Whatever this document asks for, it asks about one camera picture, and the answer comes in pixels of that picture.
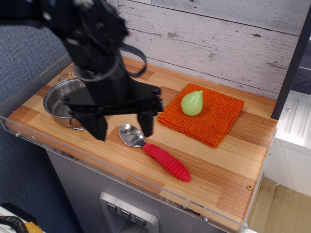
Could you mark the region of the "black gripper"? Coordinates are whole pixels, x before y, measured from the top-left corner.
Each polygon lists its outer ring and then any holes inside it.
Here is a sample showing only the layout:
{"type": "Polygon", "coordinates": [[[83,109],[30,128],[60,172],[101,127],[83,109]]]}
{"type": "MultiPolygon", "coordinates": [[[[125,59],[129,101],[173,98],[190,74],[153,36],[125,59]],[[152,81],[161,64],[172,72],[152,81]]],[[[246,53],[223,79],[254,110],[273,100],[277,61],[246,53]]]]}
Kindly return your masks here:
{"type": "Polygon", "coordinates": [[[108,124],[104,115],[118,114],[138,114],[145,137],[153,135],[153,117],[164,109],[159,87],[135,81],[121,60],[103,64],[76,61],[74,70],[85,86],[65,95],[62,103],[94,138],[105,141],[108,124]],[[103,115],[77,115],[92,113],[103,115]]]}

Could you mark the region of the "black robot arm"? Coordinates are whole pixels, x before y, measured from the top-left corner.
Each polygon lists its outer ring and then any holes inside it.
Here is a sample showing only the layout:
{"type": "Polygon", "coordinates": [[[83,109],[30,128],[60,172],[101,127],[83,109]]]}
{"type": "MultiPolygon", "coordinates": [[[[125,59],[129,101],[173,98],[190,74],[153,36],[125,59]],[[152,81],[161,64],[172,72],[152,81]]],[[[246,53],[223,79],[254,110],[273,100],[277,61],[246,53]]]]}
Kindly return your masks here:
{"type": "Polygon", "coordinates": [[[142,60],[139,49],[124,43],[125,21],[104,0],[3,0],[2,25],[46,27],[63,43],[83,88],[61,99],[72,118],[96,139],[105,140],[106,116],[137,114],[145,136],[153,134],[154,116],[163,111],[159,87],[136,81],[121,51],[142,60]]]}

